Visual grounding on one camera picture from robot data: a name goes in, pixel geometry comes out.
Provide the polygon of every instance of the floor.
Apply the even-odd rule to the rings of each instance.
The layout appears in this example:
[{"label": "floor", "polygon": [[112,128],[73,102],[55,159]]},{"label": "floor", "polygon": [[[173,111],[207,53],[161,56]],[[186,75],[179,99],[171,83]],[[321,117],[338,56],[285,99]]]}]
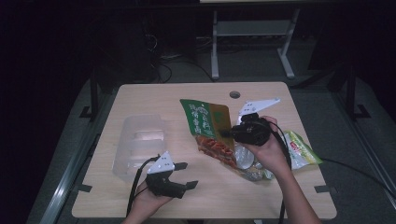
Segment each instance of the floor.
[{"label": "floor", "polygon": [[[282,39],[264,39],[260,45],[244,44],[242,48],[234,52],[224,50],[219,56],[220,79],[217,82],[283,81],[287,83],[310,139],[311,147],[320,157],[340,161],[379,179],[377,168],[372,160],[374,152],[389,179],[395,181],[396,138],[394,133],[396,126],[389,114],[375,99],[370,86],[361,79],[357,79],[356,105],[364,105],[371,117],[352,121],[344,109],[346,86],[339,92],[330,92],[326,88],[332,74],[303,89],[292,87],[319,72],[307,70],[316,44],[315,39],[293,40],[291,43],[288,57],[296,75],[293,80],[285,77],[280,60],[277,58],[276,48],[280,47],[281,43]],[[210,54],[207,50],[197,54],[195,61],[181,56],[173,60],[163,60],[157,68],[161,78],[155,78],[152,83],[168,78],[168,83],[213,81],[208,74]],[[83,108],[91,103],[90,82],[87,81],[84,85],[70,111],[27,223],[39,223],[42,220],[76,151],[83,147],[90,147],[100,134],[116,95],[117,88],[114,88],[111,93],[99,91],[98,117],[94,121],[80,118]],[[71,215],[78,186],[82,183],[91,155],[92,152],[87,150],[87,156],[81,168],[75,168],[78,169],[78,175],[72,180],[72,187],[61,206],[62,210],[55,218],[55,223],[120,223],[122,221],[122,218],[76,218]],[[386,192],[372,179],[345,165],[333,162],[324,162],[320,165],[320,169],[328,187],[332,189],[331,195],[338,213],[337,217],[332,220],[323,220],[323,223],[394,223],[396,220],[395,200],[390,200]],[[149,223],[168,222],[151,220]],[[276,223],[276,220],[263,220],[262,222]],[[253,223],[253,220],[248,222],[223,220],[222,223]]]}]

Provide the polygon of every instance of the hand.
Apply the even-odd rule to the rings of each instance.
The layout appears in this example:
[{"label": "hand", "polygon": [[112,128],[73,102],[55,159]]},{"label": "hand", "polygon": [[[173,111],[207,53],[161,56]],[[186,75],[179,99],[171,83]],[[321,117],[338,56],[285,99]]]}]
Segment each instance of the hand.
[{"label": "hand", "polygon": [[[277,132],[277,127],[274,125],[277,124],[276,119],[266,116],[263,118],[268,120],[270,122],[271,129],[274,132]],[[273,134],[270,134],[268,141],[260,147],[249,144],[241,145],[251,151],[262,166],[274,173],[274,175],[290,170],[285,155],[282,152],[282,148]]]},{"label": "hand", "polygon": [[136,194],[138,195],[134,198],[131,212],[122,222],[123,224],[142,223],[154,215],[161,206],[172,201],[171,197],[154,195],[147,187],[146,181],[137,187]]}]

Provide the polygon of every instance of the table surface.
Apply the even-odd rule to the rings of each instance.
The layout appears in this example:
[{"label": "table surface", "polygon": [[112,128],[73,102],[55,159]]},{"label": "table surface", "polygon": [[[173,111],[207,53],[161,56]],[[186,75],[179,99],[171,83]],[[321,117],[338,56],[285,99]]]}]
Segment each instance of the table surface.
[{"label": "table surface", "polygon": [[[231,91],[241,97],[233,99]],[[282,130],[297,132],[309,145],[304,126],[286,84],[282,82],[145,84],[120,87],[109,113],[91,164],[83,180],[92,186],[80,191],[73,206],[75,217],[125,217],[132,183],[112,173],[124,120],[132,115],[159,114],[165,123],[166,150],[174,162],[187,162],[186,170],[173,172],[177,183],[199,180],[182,199],[174,199],[153,216],[160,218],[278,218],[282,195],[276,179],[250,182],[227,166],[198,151],[179,99],[227,105],[231,123],[245,101],[280,98],[280,103],[262,110],[278,120]],[[302,190],[320,218],[336,216],[329,192],[316,193],[325,185],[317,165],[293,171]]]}]

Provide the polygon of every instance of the clear plastic container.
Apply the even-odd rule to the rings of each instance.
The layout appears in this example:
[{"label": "clear plastic container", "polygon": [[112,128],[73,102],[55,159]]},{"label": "clear plastic container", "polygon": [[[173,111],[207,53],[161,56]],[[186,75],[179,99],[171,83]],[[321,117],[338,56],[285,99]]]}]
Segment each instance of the clear plastic container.
[{"label": "clear plastic container", "polygon": [[165,129],[160,115],[133,115],[125,119],[113,162],[113,173],[131,182],[149,158],[165,152]]}]

